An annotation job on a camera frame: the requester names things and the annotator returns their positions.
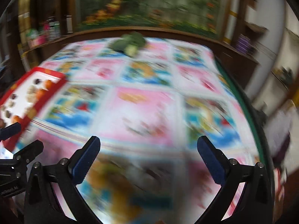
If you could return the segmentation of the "orange tangerine gripped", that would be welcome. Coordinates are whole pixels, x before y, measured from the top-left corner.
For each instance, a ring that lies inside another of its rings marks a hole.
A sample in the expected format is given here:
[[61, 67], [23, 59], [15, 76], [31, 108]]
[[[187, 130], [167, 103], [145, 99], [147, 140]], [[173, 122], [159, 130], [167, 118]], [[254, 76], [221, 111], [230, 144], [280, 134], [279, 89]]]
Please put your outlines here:
[[18, 116], [18, 115], [14, 115], [14, 116], [12, 116], [12, 119], [11, 119], [11, 123], [22, 123], [22, 118], [20, 117], [20, 116]]

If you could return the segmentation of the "orange tangerine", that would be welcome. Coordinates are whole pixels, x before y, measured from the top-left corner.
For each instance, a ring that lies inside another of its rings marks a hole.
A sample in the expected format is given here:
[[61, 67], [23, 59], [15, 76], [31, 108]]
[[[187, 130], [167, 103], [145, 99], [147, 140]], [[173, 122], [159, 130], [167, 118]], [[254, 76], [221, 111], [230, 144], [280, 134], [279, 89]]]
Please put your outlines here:
[[54, 83], [52, 80], [47, 79], [47, 80], [44, 81], [44, 88], [45, 88], [46, 90], [50, 90], [51, 87], [52, 87], [54, 84], [55, 84], [55, 83]]
[[47, 92], [47, 90], [43, 89], [43, 88], [40, 88], [37, 92], [36, 92], [36, 100], [40, 100], [44, 95], [45, 93]]

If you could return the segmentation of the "red gift box lid tray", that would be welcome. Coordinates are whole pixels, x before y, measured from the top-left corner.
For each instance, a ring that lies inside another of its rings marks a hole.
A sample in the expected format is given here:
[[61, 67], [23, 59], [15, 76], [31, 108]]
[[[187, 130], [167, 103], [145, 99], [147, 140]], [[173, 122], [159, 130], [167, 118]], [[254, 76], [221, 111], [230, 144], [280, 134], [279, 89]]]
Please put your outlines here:
[[[45, 89], [44, 81], [47, 79], [52, 80], [55, 84], [37, 101], [36, 92], [40, 88]], [[7, 150], [11, 152], [14, 150], [16, 143], [30, 122], [66, 82], [66, 75], [61, 72], [35, 67], [7, 90], [1, 98], [1, 120], [6, 126], [10, 126], [12, 116], [18, 115], [23, 119], [20, 133], [3, 142]]]

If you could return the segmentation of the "pink containers on shelf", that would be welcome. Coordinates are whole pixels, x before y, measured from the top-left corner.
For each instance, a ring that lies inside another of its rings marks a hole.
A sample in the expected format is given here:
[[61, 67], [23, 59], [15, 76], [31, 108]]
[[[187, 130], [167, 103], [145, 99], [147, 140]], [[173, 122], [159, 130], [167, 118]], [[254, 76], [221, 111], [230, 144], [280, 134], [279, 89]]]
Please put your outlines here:
[[50, 30], [42, 29], [41, 31], [37, 31], [34, 28], [27, 29], [26, 31], [26, 40], [29, 47], [35, 48], [37, 46], [43, 45], [49, 41]]

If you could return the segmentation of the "colourful printed tablecloth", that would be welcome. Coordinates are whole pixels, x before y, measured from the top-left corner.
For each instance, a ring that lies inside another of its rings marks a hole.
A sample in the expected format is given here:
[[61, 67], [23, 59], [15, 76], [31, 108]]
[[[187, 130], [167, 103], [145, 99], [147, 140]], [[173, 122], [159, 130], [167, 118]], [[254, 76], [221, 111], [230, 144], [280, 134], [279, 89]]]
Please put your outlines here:
[[128, 57], [111, 45], [69, 43], [43, 60], [67, 83], [16, 148], [42, 141], [38, 159], [49, 165], [97, 136], [101, 150], [78, 190], [103, 223], [194, 223], [220, 188], [198, 138], [242, 164], [258, 157], [241, 101], [207, 47], [147, 38]]

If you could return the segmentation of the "steel thermos bottle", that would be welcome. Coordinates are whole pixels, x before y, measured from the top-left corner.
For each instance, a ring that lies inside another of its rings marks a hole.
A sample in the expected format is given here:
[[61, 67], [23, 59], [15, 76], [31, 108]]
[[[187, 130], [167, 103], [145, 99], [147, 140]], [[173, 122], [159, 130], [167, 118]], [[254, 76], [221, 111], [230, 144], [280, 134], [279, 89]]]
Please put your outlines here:
[[71, 15], [66, 15], [66, 29], [67, 29], [67, 34], [73, 33], [73, 23], [72, 23]]

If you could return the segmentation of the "purple bottles on shelf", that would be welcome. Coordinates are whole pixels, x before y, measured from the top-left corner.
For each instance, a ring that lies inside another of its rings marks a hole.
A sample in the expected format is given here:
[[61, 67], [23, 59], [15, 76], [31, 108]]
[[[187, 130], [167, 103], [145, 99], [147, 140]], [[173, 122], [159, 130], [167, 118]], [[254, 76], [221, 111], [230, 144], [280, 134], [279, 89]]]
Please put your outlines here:
[[249, 37], [240, 34], [236, 43], [236, 50], [244, 55], [249, 54], [251, 48], [251, 40]]

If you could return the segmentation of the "green leafy bok choy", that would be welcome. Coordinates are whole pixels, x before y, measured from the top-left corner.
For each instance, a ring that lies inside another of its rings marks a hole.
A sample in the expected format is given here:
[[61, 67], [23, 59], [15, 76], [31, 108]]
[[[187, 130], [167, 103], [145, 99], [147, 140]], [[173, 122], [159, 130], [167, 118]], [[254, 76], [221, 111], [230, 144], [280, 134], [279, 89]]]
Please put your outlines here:
[[141, 33], [133, 31], [130, 34], [123, 34], [119, 39], [109, 45], [113, 51], [123, 53], [128, 57], [135, 57], [140, 49], [143, 49], [147, 44]]

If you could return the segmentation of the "artificial flower glass display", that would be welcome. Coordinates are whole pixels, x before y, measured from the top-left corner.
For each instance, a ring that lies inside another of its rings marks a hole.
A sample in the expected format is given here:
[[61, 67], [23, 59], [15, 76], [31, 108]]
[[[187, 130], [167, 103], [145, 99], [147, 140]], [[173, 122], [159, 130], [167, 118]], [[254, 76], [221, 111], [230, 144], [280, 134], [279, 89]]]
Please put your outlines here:
[[79, 30], [138, 26], [217, 38], [221, 0], [75, 0]]

